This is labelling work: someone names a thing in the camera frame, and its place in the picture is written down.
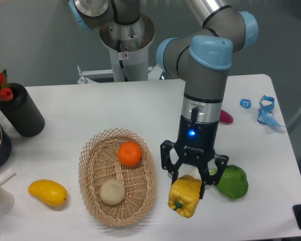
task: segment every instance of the white table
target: white table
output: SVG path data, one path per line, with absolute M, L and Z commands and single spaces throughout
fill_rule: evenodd
M 15 197 L 12 210 L 0 215 L 0 240 L 249 240 L 301 236 L 292 206 L 301 204 L 301 176 L 286 129 L 273 130 L 256 121 L 260 98 L 275 98 L 274 117 L 283 124 L 271 80 L 266 75 L 229 77 L 223 109 L 232 125 L 219 124 L 215 150 L 229 164 L 245 170 L 249 190 L 230 201 L 215 188 L 207 190 L 194 216 L 180 217 L 167 206 L 171 180 L 161 169 L 160 144 L 176 141 L 184 82 L 162 80 L 28 87 L 46 120 L 36 137 L 19 136 L 0 113 L 13 151 L 5 166 L 16 176 L 3 187 Z M 242 98 L 252 107 L 239 105 Z M 78 184 L 80 153 L 104 130 L 124 128 L 141 136 L 157 168 L 155 204 L 140 222 L 110 228 L 86 210 Z M 69 192 L 68 205 L 53 210 L 31 197 L 37 179 L 52 179 Z

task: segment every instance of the robotiq logo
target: robotiq logo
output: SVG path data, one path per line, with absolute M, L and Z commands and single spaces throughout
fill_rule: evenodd
M 194 150 L 194 151 L 204 152 L 204 150 L 201 149 L 201 148 L 189 147 L 187 145 L 184 145 L 184 149 L 191 149 L 191 150 Z

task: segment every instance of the wicker basket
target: wicker basket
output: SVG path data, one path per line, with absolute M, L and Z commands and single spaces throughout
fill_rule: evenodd
M 142 150 L 141 161 L 134 166 L 119 162 L 117 151 L 127 141 Z M 108 205 L 99 195 L 101 185 L 117 179 L 125 186 L 125 198 Z M 156 170 L 146 143 L 135 133 L 114 129 L 94 136 L 84 147 L 79 162 L 79 184 L 84 203 L 91 215 L 109 226 L 125 226 L 142 218 L 152 207 L 156 191 Z

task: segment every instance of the blue led light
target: blue led light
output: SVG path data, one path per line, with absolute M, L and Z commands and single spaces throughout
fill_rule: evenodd
M 190 130 L 189 131 L 189 136 L 195 136 L 195 131 L 194 130 Z

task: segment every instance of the pink object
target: pink object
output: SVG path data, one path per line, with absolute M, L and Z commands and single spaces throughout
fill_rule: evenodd
M 223 122 L 225 124 L 231 124 L 233 123 L 233 117 L 226 111 L 221 110 L 220 122 Z

